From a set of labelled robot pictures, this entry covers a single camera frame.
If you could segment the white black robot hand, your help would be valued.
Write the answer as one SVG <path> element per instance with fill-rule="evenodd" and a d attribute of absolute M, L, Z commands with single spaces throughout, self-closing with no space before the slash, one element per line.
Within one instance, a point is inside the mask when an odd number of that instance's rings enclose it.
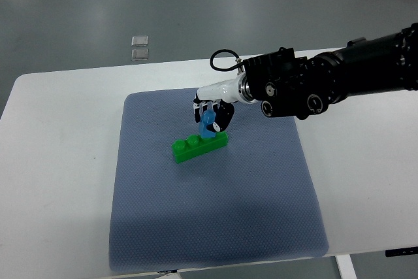
<path fill-rule="evenodd" d="M 233 103 L 246 103 L 245 75 L 240 74 L 235 79 L 225 80 L 197 90 L 193 100 L 193 113 L 195 121 L 201 121 L 201 115 L 207 111 L 207 104 L 212 104 L 215 118 L 208 123 L 206 129 L 213 133 L 219 133 L 229 126 L 234 114 Z"/>

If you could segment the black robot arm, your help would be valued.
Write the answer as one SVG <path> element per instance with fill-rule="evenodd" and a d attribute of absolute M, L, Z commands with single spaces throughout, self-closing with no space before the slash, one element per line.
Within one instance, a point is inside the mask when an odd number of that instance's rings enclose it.
<path fill-rule="evenodd" d="M 417 90 L 417 24 L 374 40 L 359 38 L 345 48 L 312 58 L 293 49 L 244 60 L 250 95 L 269 118 L 324 113 L 347 97 Z"/>

